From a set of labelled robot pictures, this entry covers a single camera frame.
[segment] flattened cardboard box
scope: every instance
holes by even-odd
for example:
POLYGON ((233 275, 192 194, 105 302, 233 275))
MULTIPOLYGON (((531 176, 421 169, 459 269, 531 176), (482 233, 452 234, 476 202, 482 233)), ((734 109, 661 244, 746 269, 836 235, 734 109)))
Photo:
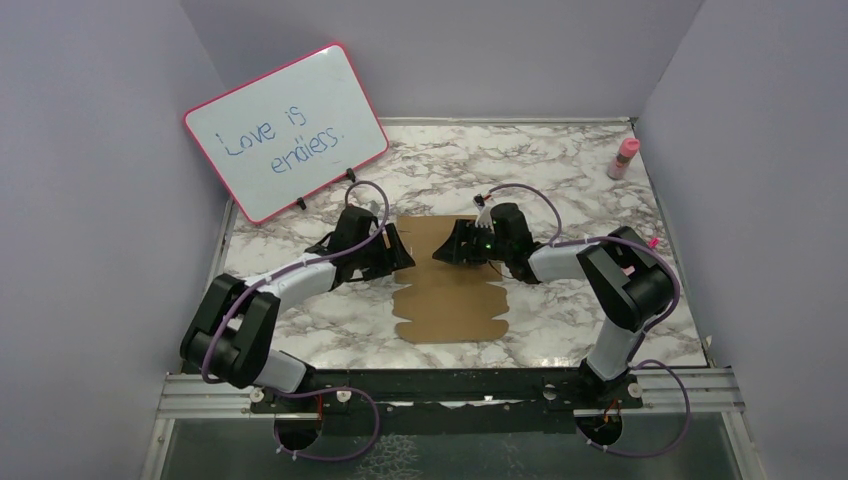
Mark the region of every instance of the flattened cardboard box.
POLYGON ((411 343, 493 341, 509 328, 494 317, 509 311, 506 289, 489 265, 460 267, 433 260, 457 219, 469 216, 400 217, 397 228, 415 267, 395 272, 395 281, 409 284, 392 295, 395 316, 411 320, 395 325, 398 336, 411 343))

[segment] marble tabletop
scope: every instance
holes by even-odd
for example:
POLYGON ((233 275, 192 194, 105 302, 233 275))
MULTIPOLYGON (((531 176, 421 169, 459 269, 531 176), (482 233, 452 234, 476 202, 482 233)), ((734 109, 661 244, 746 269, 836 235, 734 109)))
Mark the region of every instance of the marble tabletop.
MULTIPOLYGON (((357 171, 378 183, 400 215, 475 214, 471 198, 501 183, 521 182, 545 192, 558 207, 565 239, 606 234, 621 225, 643 238, 661 237, 658 251, 673 260, 648 176, 637 155, 624 180, 605 174, 627 123, 540 125, 387 126, 389 151, 357 171)), ((223 270, 238 277, 291 262, 330 232, 343 208, 349 182, 307 199, 261 226, 236 215, 226 238, 223 270)), ((498 192, 498 201, 519 204, 537 240, 555 231, 547 205, 530 192, 498 192)), ((379 196, 367 186, 352 196, 367 205, 379 196)), ((585 281, 525 285, 504 279, 510 324, 494 342, 413 345, 394 331, 392 278, 345 284, 281 312, 272 348, 324 368, 468 368, 576 366, 604 319, 585 281)), ((636 360, 705 365, 686 299, 654 328, 636 360)))

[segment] lavender wall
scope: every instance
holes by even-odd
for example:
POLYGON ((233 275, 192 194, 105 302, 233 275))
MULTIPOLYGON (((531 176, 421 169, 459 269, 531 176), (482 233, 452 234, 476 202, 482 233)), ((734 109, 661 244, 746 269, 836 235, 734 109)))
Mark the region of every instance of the lavender wall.
POLYGON ((225 196, 176 1, 0 7, 0 478, 137 478, 225 196))
POLYGON ((848 3, 706 0, 637 132, 770 478, 844 478, 848 3))
POLYGON ((227 87, 331 41, 381 116, 635 116, 701 0, 182 0, 227 87))

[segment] metal frame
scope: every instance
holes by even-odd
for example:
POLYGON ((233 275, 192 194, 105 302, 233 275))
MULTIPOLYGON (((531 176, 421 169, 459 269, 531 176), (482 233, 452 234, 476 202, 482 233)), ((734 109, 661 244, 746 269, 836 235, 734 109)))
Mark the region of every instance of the metal frame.
MULTIPOLYGON (((627 123, 631 119, 454 119, 454 118, 381 118, 384 125, 504 125, 504 124, 613 124, 627 123)), ((659 199, 657 205, 662 210, 659 199)), ((217 249, 211 262, 207 283, 223 271, 230 235, 238 209, 230 198, 223 212, 217 237, 217 249)), ((705 349, 710 364, 709 353, 705 349)), ((685 368, 676 370, 690 396, 692 411, 696 413, 721 413, 730 446, 743 480, 765 480, 766 475, 759 459, 744 417, 745 404, 736 378, 729 368, 685 368)), ((650 415, 683 413, 685 411, 679 387, 661 370, 634 372, 643 388, 644 406, 622 410, 622 415, 650 415)), ((142 479, 159 479, 162 476, 174 424, 179 419, 288 419, 317 420, 315 413, 251 413, 250 390, 239 390, 228 384, 209 385, 199 375, 174 375, 165 378, 153 434, 142 469, 142 479)), ((574 416, 591 416, 601 410, 575 410, 574 416)))

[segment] purple cable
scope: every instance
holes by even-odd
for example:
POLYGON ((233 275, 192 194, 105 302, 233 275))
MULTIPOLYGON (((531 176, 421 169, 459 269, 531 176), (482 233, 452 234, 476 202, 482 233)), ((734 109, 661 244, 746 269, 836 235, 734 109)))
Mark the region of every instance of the purple cable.
POLYGON ((674 373, 668 365, 660 362, 659 360, 644 360, 635 367, 633 367, 633 370, 642 370, 646 363, 653 363, 655 365, 659 365, 661 368, 664 368, 671 375, 671 378, 673 378, 674 381, 677 382, 677 384, 680 386, 680 392, 683 393, 683 402, 686 404, 686 421, 683 423, 683 428, 680 429, 680 433, 677 435, 677 438, 675 438, 674 441, 669 443, 665 448, 661 448, 654 452, 628 452, 625 450, 618 450, 609 447, 604 449, 603 445, 599 445, 593 442, 592 440, 589 440, 589 438, 587 438, 586 435, 578 429, 580 434, 583 435, 583 438, 586 438, 586 442, 589 445, 595 447, 598 450, 603 451, 604 453, 611 453, 613 455, 618 455, 619 457, 653 458, 659 457, 660 455, 665 455, 666 453, 674 450, 675 448, 677 448, 678 445, 680 445, 680 442, 683 441, 683 438, 686 437, 686 433, 689 431, 689 424, 692 423, 692 405, 689 402, 689 394, 686 392, 686 387, 683 385, 683 381, 680 380, 680 377, 678 377, 677 374, 674 373))
POLYGON ((660 322, 662 322, 663 320, 668 318, 671 315, 671 312, 673 312, 674 309, 677 308, 677 304, 680 303, 680 282, 677 280, 677 275, 674 274, 674 270, 671 268, 671 265, 669 265, 668 262, 666 262, 665 259, 662 258, 657 252, 655 252, 654 250, 652 250, 648 247, 639 245, 638 243, 631 242, 630 240, 625 240, 623 238, 618 238, 618 237, 592 237, 592 238, 587 238, 585 240, 569 240, 567 242, 560 242, 560 243, 557 243, 556 245, 554 245, 553 247, 554 248, 571 247, 571 246, 574 246, 574 245, 583 245, 583 244, 598 243, 598 242, 618 243, 619 245, 624 245, 626 247, 630 247, 630 248, 639 250, 640 252, 643 252, 647 255, 650 255, 651 257, 653 257, 657 261, 657 263, 660 265, 660 268, 662 268, 663 271, 665 272, 665 274, 668 275, 668 277, 671 279, 671 285, 672 285, 672 288, 674 289, 674 294, 673 294, 673 297, 671 299, 671 303, 668 305, 668 308, 666 308, 665 311, 663 311, 663 313, 661 313, 657 318, 655 318, 651 322, 648 322, 644 327, 642 327, 642 334, 639 335, 639 339, 636 341, 636 344, 633 345, 633 349, 630 351, 630 354, 627 356, 627 361, 629 362, 629 361, 633 360, 633 356, 636 355, 636 351, 639 350, 639 347, 642 345, 642 342, 645 340, 645 334, 648 333, 648 331, 650 329, 656 327, 657 324, 659 324, 660 322))
MULTIPOLYGON (((384 204, 385 208, 383 210, 383 219, 381 220, 380 225, 377 227, 377 230, 375 230, 374 233, 372 233, 371 236, 369 236, 365 240, 359 242, 358 244, 356 244, 356 245, 354 245, 354 246, 352 246, 352 247, 350 247, 346 250, 342 250, 341 252, 333 253, 333 254, 330 254, 330 255, 327 255, 327 256, 324 256, 324 257, 310 258, 309 260, 307 260, 305 262, 305 264, 296 263, 296 264, 292 264, 292 265, 287 265, 287 266, 283 267, 282 269, 278 270, 277 272, 271 274, 270 275, 271 280, 276 280, 277 278, 280 278, 287 273, 291 273, 291 272, 297 270, 298 268, 301 268, 301 267, 304 267, 304 266, 307 266, 307 265, 314 265, 314 264, 320 263, 320 262, 329 262, 330 260, 335 260, 336 258, 343 257, 343 256, 345 256, 349 253, 352 253, 352 252, 359 250, 360 248, 367 245, 368 242, 370 242, 371 240, 374 240, 378 236, 382 235, 383 230, 385 230, 385 228, 386 228, 386 223, 388 223, 388 221, 389 221, 389 197, 386 196, 386 192, 384 192, 383 189, 380 188, 380 186, 377 185, 376 183, 370 182, 368 180, 360 180, 358 182, 353 183, 351 186, 349 186, 347 188, 347 191, 345 192, 345 205, 347 204, 347 200, 348 200, 348 196, 350 195, 350 191, 353 190, 358 185, 370 185, 377 190, 377 192, 380 194, 381 197, 383 197, 383 204, 384 204)), ((268 277, 262 278, 262 279, 258 280, 256 283, 254 283, 253 285, 247 287, 247 289, 245 289, 245 291, 242 292, 241 295, 239 295, 239 297, 236 299, 236 301, 233 303, 233 305, 230 307, 230 309, 227 310, 227 314, 224 315, 224 318, 221 321, 221 324, 218 325, 218 330, 216 330, 215 335, 212 336, 212 341, 209 342, 209 348, 206 349, 206 355, 203 356, 203 364, 200 368, 200 375, 203 377, 203 381, 205 381, 206 383, 221 383, 223 381, 220 378, 212 378, 212 377, 209 376, 209 367, 212 364, 212 353, 215 351, 215 347, 218 345, 218 342, 221 340, 221 337, 224 335, 224 331, 226 331, 226 329, 227 329, 227 324, 229 324, 230 320, 232 320, 233 317, 236 315, 236 312, 238 312, 238 309, 239 309, 239 307, 241 307, 241 304, 244 302, 244 300, 248 296, 250 296, 250 294, 255 292, 259 287, 262 287, 263 285, 266 285, 267 283, 268 283, 268 277)))
POLYGON ((283 441, 280 439, 279 432, 277 431, 277 427, 275 426, 274 427, 274 439, 277 440, 277 444, 280 446, 280 449, 278 450, 277 453, 286 452, 289 455, 292 455, 295 459, 299 457, 299 458, 305 458, 307 460, 318 460, 318 461, 321 461, 321 462, 346 462, 348 460, 352 460, 352 459, 362 455, 363 453, 367 452, 368 450, 371 449, 371 447, 374 446, 375 443, 377 443, 377 438, 380 436, 380 410, 377 408, 377 402, 375 402, 374 399, 371 398, 370 395, 368 395, 367 393, 363 392, 362 390, 360 390, 358 388, 332 387, 332 388, 324 388, 324 389, 321 389, 321 390, 315 390, 314 392, 305 392, 305 393, 283 393, 283 392, 280 392, 280 391, 274 390, 274 389, 269 389, 269 390, 271 390, 271 392, 274 395, 277 395, 277 396, 283 397, 283 398, 307 398, 307 397, 314 397, 316 395, 323 395, 325 393, 335 393, 335 392, 338 392, 340 390, 345 390, 345 391, 350 391, 350 392, 357 393, 357 394, 361 395, 362 398, 364 398, 369 404, 371 404, 371 409, 374 411, 374 432, 371 434, 371 438, 368 439, 368 443, 366 443, 364 447, 360 448, 359 450, 357 450, 353 453, 349 453, 347 455, 341 455, 341 456, 338 456, 338 457, 322 457, 320 455, 312 455, 310 453, 298 453, 298 451, 296 451, 296 450, 295 451, 289 450, 288 448, 283 446, 283 441))
POLYGON ((557 231, 554 234, 554 236, 551 237, 550 240, 548 240, 548 245, 553 247, 556 239, 559 238, 560 235, 562 235, 562 218, 560 218, 559 212, 557 211, 553 202, 551 202, 551 199, 549 199, 544 193, 540 192, 539 190, 536 190, 535 188, 531 187, 530 185, 525 185, 523 183, 504 183, 503 185, 498 185, 497 187, 493 187, 493 188, 489 189, 489 193, 496 192, 496 191, 502 190, 504 188, 523 188, 524 190, 530 190, 531 192, 533 192, 536 195, 538 195, 539 197, 541 197, 542 200, 544 200, 545 203, 547 203, 548 206, 551 207, 551 210, 554 212, 554 217, 556 217, 556 219, 557 219, 557 231))

